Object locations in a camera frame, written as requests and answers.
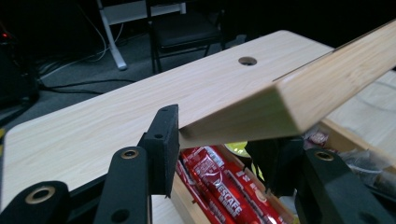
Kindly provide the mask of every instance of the chair leg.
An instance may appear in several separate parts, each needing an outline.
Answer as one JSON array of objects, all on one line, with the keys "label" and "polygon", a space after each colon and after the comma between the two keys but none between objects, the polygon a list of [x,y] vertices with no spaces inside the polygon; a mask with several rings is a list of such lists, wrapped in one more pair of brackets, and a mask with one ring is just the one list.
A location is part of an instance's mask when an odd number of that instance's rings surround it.
[{"label": "chair leg", "polygon": [[155,53],[155,61],[157,63],[157,67],[158,67],[158,73],[161,73],[163,71],[163,67],[161,66],[161,61],[160,61],[160,55],[158,53],[158,50],[154,50]]},{"label": "chair leg", "polygon": [[223,40],[221,40],[220,44],[221,44],[221,50],[225,50],[225,43]]},{"label": "chair leg", "polygon": [[149,37],[149,43],[150,43],[150,55],[151,55],[151,69],[152,69],[152,74],[155,74],[155,53],[154,53],[154,43],[152,41],[151,36]]},{"label": "chair leg", "polygon": [[206,46],[204,57],[206,57],[207,53],[209,52],[209,49],[210,49],[210,45]]}]

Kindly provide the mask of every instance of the gray floor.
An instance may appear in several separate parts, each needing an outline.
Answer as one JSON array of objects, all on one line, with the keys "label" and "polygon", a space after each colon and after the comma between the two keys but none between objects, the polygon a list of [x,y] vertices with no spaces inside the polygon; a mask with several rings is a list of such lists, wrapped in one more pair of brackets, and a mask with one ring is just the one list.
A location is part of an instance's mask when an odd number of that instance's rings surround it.
[{"label": "gray floor", "polygon": [[[227,43],[227,47],[241,44],[243,43],[243,40],[243,36],[238,36],[235,41]],[[153,76],[151,71],[148,34],[139,34],[129,37],[127,44],[119,47],[119,50],[125,62],[128,64],[128,69],[125,71],[118,70],[111,53],[107,51],[105,56],[98,62],[93,63],[89,62],[89,60],[83,60],[66,64],[63,67],[42,76],[41,80],[46,86],[50,87],[113,78],[139,81]],[[210,48],[209,55],[219,51],[220,46],[213,45]],[[189,54],[183,54],[181,56],[162,59],[163,70],[169,70],[182,64],[193,62],[194,60],[202,58],[203,54],[204,53],[202,51],[197,51]],[[68,89],[108,92],[129,84],[130,83],[128,82],[104,82]],[[44,116],[70,105],[89,100],[94,96],[95,95],[84,93],[56,93],[41,91],[39,93],[38,101],[28,111],[11,121],[9,124],[4,126],[4,128],[8,131],[18,124]],[[0,111],[0,118],[11,112],[13,109],[15,110],[15,108],[10,108],[8,111]]]}]

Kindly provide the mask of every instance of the hole in board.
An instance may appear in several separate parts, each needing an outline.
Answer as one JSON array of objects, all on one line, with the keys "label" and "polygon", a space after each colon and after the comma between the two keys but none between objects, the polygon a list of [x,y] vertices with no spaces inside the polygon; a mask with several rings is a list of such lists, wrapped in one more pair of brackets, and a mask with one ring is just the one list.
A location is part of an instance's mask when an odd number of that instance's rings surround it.
[{"label": "hole in board", "polygon": [[238,60],[242,65],[252,66],[257,63],[257,60],[252,57],[242,57]]}]

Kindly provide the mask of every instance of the dark background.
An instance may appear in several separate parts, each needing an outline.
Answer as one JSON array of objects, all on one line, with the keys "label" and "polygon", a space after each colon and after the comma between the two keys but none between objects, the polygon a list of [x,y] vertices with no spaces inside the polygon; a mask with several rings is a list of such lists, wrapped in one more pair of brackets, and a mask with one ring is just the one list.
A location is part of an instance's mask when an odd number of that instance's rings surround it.
[{"label": "dark background", "polygon": [[[112,5],[126,0],[104,0]],[[188,8],[225,9],[222,30],[227,40],[247,40],[277,30],[294,33],[338,47],[396,18],[395,0],[204,0]],[[104,33],[94,0],[1,0],[0,20],[32,58],[63,53],[87,54],[101,48],[84,14]],[[136,31],[142,21],[127,22]]]},{"label": "dark background", "polygon": [[[136,0],[103,0],[103,5],[127,1]],[[226,42],[238,35],[245,35],[245,41],[249,41],[289,30],[334,48],[396,18],[396,0],[202,0],[189,2],[187,9],[208,14],[223,9],[220,27]],[[120,24],[111,29],[116,35]],[[0,32],[4,31],[11,34],[11,40],[0,36],[2,57],[8,57],[0,62],[2,90],[24,89],[12,92],[14,98],[36,93],[36,86],[29,84],[35,77],[103,50],[97,32],[106,41],[95,0],[0,0]],[[145,32],[145,20],[129,21],[123,24],[121,37]],[[12,63],[20,72],[13,68],[10,73],[28,75],[14,78],[14,86],[3,77]],[[10,94],[0,96],[6,99]]]}]

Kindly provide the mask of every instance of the wooden plank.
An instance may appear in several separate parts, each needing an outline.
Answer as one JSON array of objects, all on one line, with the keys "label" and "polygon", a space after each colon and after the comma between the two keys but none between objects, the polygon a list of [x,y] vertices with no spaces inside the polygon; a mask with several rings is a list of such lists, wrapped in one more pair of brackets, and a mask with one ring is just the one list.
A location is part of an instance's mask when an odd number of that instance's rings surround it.
[{"label": "wooden plank", "polygon": [[[114,152],[135,146],[163,106],[179,104],[183,127],[331,50],[276,32],[23,123],[5,139],[2,207],[40,181],[60,180],[72,190],[105,174]],[[238,62],[246,56],[258,63]]]},{"label": "wooden plank", "polygon": [[166,223],[173,224],[183,224],[189,223],[186,222],[186,219],[183,218],[183,214],[179,214],[177,211],[179,208],[176,208],[176,203],[174,200],[175,197],[172,196],[172,200],[170,198],[164,198],[163,195],[152,195],[152,223],[164,223],[163,220],[166,218]]},{"label": "wooden plank", "polygon": [[199,205],[193,201],[191,194],[178,175],[175,175],[171,197],[184,223],[210,223]]},{"label": "wooden plank", "polygon": [[183,127],[182,146],[299,134],[396,65],[396,21]]}]

